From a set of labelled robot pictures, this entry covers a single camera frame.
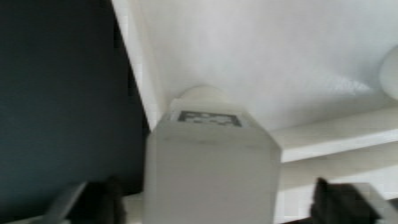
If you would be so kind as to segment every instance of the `qr code sticker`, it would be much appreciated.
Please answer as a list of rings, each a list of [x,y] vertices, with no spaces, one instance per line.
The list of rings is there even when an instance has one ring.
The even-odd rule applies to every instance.
[[[230,114],[182,111],[178,121],[198,124],[212,124],[226,127],[242,127],[242,122],[237,115]]]

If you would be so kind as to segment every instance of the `black panel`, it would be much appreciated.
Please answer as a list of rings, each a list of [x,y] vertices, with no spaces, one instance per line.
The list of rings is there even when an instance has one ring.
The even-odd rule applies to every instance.
[[[142,190],[148,123],[112,5],[0,1],[0,223],[118,174]]]

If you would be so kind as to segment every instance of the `white surface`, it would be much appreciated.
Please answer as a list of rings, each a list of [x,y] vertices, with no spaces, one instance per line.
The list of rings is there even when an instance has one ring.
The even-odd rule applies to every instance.
[[[142,6],[166,104],[210,84],[270,130],[393,104],[379,68],[398,44],[397,0],[119,1]]]
[[[114,0],[116,17],[123,32],[123,39],[134,75],[141,92],[150,127],[155,128],[166,112],[166,93],[160,84],[158,65],[153,56],[153,47],[148,39],[146,18],[139,0]]]
[[[171,113],[180,110],[242,113],[254,122],[228,104],[176,100]],[[281,148],[254,124],[192,124],[167,114],[146,158],[146,224],[272,223]]]
[[[366,182],[386,199],[398,198],[398,143],[389,143],[283,165],[276,223],[308,217],[315,180]]]
[[[386,93],[398,100],[398,47],[391,50],[382,64],[381,83]]]
[[[283,162],[395,142],[398,107],[281,129],[270,134],[283,147]]]

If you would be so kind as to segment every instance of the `white wall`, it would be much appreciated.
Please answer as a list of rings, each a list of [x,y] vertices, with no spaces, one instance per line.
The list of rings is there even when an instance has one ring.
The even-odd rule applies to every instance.
[[[278,129],[386,107],[397,0],[141,2],[167,102],[217,86]]]

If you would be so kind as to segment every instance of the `dark background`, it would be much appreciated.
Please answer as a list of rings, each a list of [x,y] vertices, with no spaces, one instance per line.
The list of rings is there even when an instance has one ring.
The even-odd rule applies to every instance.
[[[0,223],[118,174],[142,190],[148,124],[107,0],[0,0]]]

